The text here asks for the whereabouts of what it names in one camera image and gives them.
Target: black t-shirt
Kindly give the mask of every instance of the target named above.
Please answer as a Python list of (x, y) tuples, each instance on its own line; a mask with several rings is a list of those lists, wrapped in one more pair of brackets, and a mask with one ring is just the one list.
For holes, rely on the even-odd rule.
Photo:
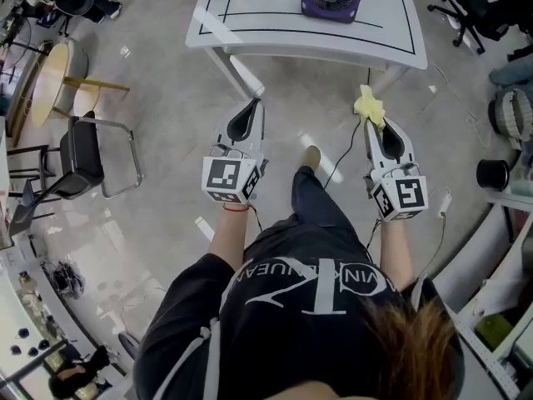
[[(267, 398), (310, 380), (341, 396), (376, 395), (385, 358), (366, 324), (365, 303), (406, 303), (361, 244), (336, 228), (304, 225), (262, 236), (247, 259), (232, 279), (231, 267), (207, 254), (174, 281), (136, 362), (140, 399), (153, 397), (213, 317), (221, 322), (218, 398)], [(202, 398), (206, 359), (205, 344), (165, 398)]]

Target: table leg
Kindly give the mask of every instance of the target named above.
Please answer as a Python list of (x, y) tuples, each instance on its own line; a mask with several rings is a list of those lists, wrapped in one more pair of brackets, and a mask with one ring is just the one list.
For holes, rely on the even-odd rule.
[(392, 65), (381, 74), (376, 73), (376, 70), (372, 70), (370, 81), (372, 94), (375, 97), (379, 97), (388, 87), (400, 80), (408, 69), (408, 67), (403, 65)]
[(70, 118), (71, 117), (71, 115), (68, 112), (63, 111), (61, 108), (54, 107), (52, 110), (55, 111), (58, 114), (61, 114), (62, 116), (66, 117), (66, 118)]
[(235, 69), (230, 60), (230, 55), (224, 52), (224, 49), (221, 47), (207, 47), (206, 52), (221, 71), (226, 74), (227, 79), (244, 99), (253, 98), (252, 91), (244, 81), (244, 78), (241, 77), (241, 74)]
[(92, 86), (100, 86), (101, 88), (109, 88), (109, 89), (119, 89), (124, 90), (128, 92), (130, 90), (129, 87), (121, 86), (119, 84), (115, 83), (107, 83), (107, 82), (100, 82), (99, 80), (92, 80), (89, 78), (77, 78), (77, 77), (65, 77), (63, 79), (63, 82), (71, 85), (74, 84), (90, 84)]

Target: metal frame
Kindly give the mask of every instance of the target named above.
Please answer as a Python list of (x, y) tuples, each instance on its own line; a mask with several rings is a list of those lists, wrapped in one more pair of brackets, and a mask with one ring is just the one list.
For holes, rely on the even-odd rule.
[[(130, 186), (125, 187), (125, 188), (123, 188), (121, 190), (118, 190), (114, 194), (109, 194), (109, 192), (106, 189), (106, 184), (105, 184), (105, 179), (106, 178), (105, 178), (105, 173), (104, 173), (104, 180), (100, 184), (100, 187), (102, 188), (102, 195), (105, 198), (107, 198), (107, 199), (115, 198), (115, 197), (120, 196), (121, 194), (123, 194), (123, 193), (125, 193), (127, 191), (131, 191), (131, 190), (134, 190), (135, 188), (140, 187), (141, 184), (142, 184), (142, 179), (144, 178), (144, 174), (142, 173), (141, 165), (139, 163), (139, 158), (137, 156), (137, 149), (135, 147), (135, 138), (133, 136), (133, 131), (131, 131), (125, 124), (118, 123), (118, 122), (110, 122), (108, 120), (98, 120), (96, 118), (78, 117), (76, 123), (78, 123), (78, 122), (85, 122), (85, 123), (92, 123), (92, 124), (96, 124), (96, 125), (109, 126), (110, 128), (114, 128), (114, 127), (115, 128), (121, 128), (124, 132), (127, 133), (128, 138), (129, 138), (130, 148), (132, 150), (132, 155), (133, 155), (133, 164), (135, 164), (135, 170), (137, 172), (137, 182), (135, 184), (133, 184), (133, 185), (130, 185)], [(72, 169), (73, 172), (76, 172), (77, 162), (75, 161), (76, 153), (74, 152), (74, 135), (73, 135), (73, 133), (72, 133), (72, 135), (68, 136), (68, 151), (69, 151), (69, 153), (71, 155), (71, 169)]]

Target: person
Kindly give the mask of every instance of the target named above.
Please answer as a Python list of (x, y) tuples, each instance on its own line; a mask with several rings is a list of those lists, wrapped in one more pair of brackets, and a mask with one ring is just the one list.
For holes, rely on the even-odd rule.
[[(111, 360), (115, 360), (113, 354), (106, 346), (101, 345), (88, 362), (75, 364), (71, 360), (65, 360), (56, 374), (48, 380), (50, 392), (58, 399), (72, 398), (78, 389), (86, 387), (97, 377), (98, 372), (109, 366)], [(107, 381), (102, 386), (110, 387)]]
[(460, 391), (461, 346), (431, 282), (413, 284), (404, 223), (382, 223), (378, 268), (315, 177), (320, 159), (306, 150), (294, 213), (246, 249), (248, 206), (223, 205), (207, 254), (172, 283), (141, 342), (140, 400)]

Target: beige shoe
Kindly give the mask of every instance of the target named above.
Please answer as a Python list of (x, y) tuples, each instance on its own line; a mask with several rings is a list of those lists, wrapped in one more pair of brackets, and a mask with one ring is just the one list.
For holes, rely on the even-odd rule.
[(303, 155), (300, 167), (308, 166), (312, 169), (313, 172), (316, 172), (316, 170), (318, 169), (318, 165), (320, 164), (321, 157), (322, 155), (318, 147), (310, 145), (309, 147), (307, 147), (306, 152)]

